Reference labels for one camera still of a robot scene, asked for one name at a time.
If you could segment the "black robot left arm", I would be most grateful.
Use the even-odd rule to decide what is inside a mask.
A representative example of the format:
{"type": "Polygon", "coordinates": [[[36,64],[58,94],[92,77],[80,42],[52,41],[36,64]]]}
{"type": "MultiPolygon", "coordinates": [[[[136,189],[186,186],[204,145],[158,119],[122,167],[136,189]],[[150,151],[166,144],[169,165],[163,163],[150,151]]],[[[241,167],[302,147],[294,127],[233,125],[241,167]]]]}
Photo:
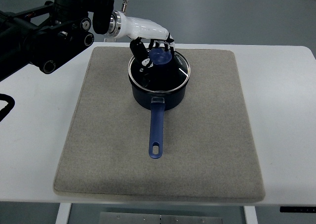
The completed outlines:
{"type": "Polygon", "coordinates": [[[114,0],[54,0],[19,13],[0,13],[0,79],[28,64],[51,74],[114,24],[114,0]]]}

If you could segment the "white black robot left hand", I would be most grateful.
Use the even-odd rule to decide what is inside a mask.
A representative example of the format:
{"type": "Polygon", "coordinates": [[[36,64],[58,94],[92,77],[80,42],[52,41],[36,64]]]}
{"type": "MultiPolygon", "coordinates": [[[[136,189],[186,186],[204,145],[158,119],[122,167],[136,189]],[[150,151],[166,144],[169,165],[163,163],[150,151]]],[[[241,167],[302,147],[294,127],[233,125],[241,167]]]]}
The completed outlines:
{"type": "Polygon", "coordinates": [[[148,20],[125,16],[121,11],[114,11],[111,16],[108,35],[113,38],[127,36],[131,39],[130,50],[137,62],[144,63],[149,58],[149,50],[162,47],[174,55],[174,39],[168,30],[161,25],[148,20]]]}

